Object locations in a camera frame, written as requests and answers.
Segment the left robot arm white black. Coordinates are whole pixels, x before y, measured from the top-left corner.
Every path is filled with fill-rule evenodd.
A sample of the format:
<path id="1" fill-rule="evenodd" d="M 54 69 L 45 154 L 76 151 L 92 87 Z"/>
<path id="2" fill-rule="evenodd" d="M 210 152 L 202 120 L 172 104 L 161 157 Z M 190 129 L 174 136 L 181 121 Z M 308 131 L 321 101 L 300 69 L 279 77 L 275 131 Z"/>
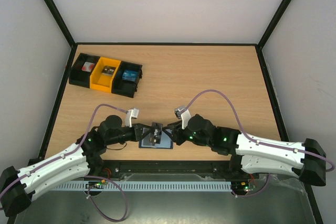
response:
<path id="1" fill-rule="evenodd" d="M 75 143 L 39 163 L 1 173 L 1 210 L 11 217 L 27 209 L 42 194 L 70 180 L 101 171 L 101 155 L 107 146 L 139 142 L 149 134 L 161 136 L 162 128 L 140 123 L 123 126 L 116 115 L 108 116 Z"/>

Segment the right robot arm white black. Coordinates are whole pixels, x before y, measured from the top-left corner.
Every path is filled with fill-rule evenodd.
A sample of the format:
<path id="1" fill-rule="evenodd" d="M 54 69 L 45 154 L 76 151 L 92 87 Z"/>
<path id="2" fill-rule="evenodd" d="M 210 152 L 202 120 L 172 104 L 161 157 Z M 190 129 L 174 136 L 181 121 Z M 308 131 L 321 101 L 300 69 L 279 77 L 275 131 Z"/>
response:
<path id="1" fill-rule="evenodd" d="M 190 141 L 207 146 L 219 155 L 230 155 L 229 172 L 239 178 L 245 173 L 283 174 L 312 186 L 326 185 L 326 153 L 313 139 L 281 142 L 260 138 L 240 130 L 215 126 L 199 114 L 188 122 L 178 121 L 163 128 L 177 145 Z"/>

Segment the black VIP card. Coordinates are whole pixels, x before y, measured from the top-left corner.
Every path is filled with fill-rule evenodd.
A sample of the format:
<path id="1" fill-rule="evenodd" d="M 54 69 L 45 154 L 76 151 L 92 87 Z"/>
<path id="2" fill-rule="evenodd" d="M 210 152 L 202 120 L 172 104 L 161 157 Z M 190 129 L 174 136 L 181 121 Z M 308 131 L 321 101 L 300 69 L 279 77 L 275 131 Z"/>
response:
<path id="1" fill-rule="evenodd" d="M 155 144 L 161 143 L 163 124 L 152 122 L 149 130 L 149 145 L 154 146 Z"/>

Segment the blue leather card holder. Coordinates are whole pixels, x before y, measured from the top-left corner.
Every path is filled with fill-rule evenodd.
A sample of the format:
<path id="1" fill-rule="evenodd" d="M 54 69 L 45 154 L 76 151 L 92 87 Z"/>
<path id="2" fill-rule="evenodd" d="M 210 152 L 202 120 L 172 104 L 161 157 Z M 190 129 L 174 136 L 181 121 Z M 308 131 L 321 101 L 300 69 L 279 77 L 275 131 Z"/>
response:
<path id="1" fill-rule="evenodd" d="M 139 148 L 152 148 L 152 149 L 172 149 L 173 141 L 171 138 L 163 131 L 158 129 L 151 130 L 149 128 L 142 128 L 140 130 L 139 137 L 142 137 L 144 133 L 150 131 L 143 139 L 139 141 Z"/>

